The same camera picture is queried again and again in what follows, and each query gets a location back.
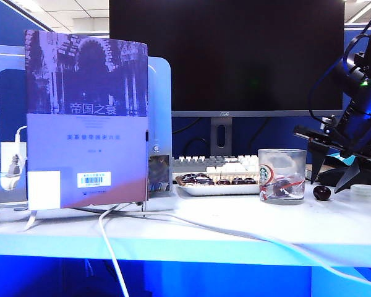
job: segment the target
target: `clear glass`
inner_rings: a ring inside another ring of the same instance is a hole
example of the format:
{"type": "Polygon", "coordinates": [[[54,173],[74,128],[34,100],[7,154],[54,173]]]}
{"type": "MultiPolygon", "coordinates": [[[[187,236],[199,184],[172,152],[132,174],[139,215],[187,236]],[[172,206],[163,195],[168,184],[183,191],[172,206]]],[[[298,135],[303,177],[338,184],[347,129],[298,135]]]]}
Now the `clear glass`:
{"type": "Polygon", "coordinates": [[[306,150],[260,149],[260,200],[274,204],[304,201],[306,150]]]}

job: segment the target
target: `keyboard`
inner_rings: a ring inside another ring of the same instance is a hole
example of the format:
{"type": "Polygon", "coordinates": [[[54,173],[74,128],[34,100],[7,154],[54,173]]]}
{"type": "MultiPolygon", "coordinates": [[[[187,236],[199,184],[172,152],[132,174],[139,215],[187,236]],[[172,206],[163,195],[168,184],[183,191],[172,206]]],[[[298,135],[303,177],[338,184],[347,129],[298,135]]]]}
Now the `keyboard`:
{"type": "Polygon", "coordinates": [[[256,155],[179,157],[172,159],[173,177],[186,173],[235,173],[257,172],[258,157],[256,155]]]}

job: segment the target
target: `white desk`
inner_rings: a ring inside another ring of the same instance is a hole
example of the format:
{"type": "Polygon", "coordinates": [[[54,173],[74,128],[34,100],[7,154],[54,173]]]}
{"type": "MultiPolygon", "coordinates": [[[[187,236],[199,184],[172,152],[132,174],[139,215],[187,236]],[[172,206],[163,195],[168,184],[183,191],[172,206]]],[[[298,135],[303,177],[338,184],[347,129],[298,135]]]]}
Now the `white desk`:
{"type": "MultiPolygon", "coordinates": [[[[198,222],[274,236],[302,245],[331,265],[371,267],[371,201],[352,199],[344,190],[320,202],[312,188],[307,185],[301,205],[271,205],[258,196],[192,197],[175,187],[173,198],[152,199],[147,209],[174,208],[174,213],[198,222]]],[[[29,212],[0,212],[0,255],[109,259],[97,215],[71,209],[42,211],[34,227],[22,231],[29,212]]],[[[118,259],[314,265],[271,243],[168,217],[107,217],[105,222],[118,259]]]]}

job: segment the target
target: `computer monitor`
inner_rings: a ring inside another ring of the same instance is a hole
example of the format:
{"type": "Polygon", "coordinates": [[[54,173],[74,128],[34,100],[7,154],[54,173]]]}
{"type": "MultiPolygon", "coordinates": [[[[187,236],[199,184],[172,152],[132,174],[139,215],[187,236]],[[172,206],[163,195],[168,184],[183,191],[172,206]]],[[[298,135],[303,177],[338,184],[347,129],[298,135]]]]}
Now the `computer monitor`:
{"type": "MultiPolygon", "coordinates": [[[[307,116],[307,95],[343,52],[343,0],[112,0],[110,37],[171,65],[172,115],[307,116]]],[[[330,80],[316,115],[341,114],[330,80]]]]}

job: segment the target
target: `ceiling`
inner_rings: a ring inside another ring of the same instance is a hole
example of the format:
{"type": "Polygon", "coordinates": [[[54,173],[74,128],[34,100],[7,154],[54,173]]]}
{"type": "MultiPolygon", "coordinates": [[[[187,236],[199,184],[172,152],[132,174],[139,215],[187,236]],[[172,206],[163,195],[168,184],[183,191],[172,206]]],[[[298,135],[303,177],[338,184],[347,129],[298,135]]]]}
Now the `ceiling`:
{"type": "MultiPolygon", "coordinates": [[[[109,32],[109,0],[6,1],[13,2],[56,32],[102,35],[108,35],[109,32]],[[26,2],[34,2],[38,6],[30,8],[24,4],[26,2]]],[[[371,0],[345,1],[345,23],[367,23],[370,19],[371,0]]]]}

